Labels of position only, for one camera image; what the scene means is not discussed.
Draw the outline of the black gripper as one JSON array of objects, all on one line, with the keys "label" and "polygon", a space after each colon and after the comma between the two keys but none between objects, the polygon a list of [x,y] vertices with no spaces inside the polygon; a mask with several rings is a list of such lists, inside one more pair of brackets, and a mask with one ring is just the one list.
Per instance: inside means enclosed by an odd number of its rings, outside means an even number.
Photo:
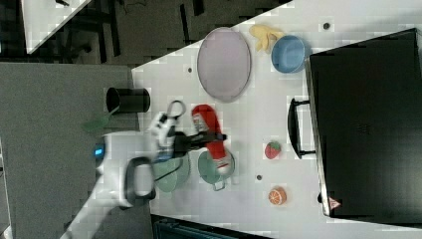
[{"label": "black gripper", "polygon": [[219,132],[202,131],[193,135],[186,135],[183,131],[175,133],[173,145],[173,157],[182,157],[192,150],[197,150],[206,147],[208,143],[214,141],[205,140],[226,140],[227,135]]}]

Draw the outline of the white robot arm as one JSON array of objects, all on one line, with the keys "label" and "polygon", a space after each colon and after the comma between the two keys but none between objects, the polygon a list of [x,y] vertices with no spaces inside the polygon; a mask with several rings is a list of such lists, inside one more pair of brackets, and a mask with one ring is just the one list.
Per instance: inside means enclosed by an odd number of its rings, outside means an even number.
[{"label": "white robot arm", "polygon": [[153,164],[159,158],[172,159],[200,149],[210,142],[222,142],[225,134],[182,131],[160,143],[151,132],[118,131],[104,136],[103,161],[94,189],[60,239],[92,239],[107,215],[115,208],[130,208],[139,199],[155,195]]}]

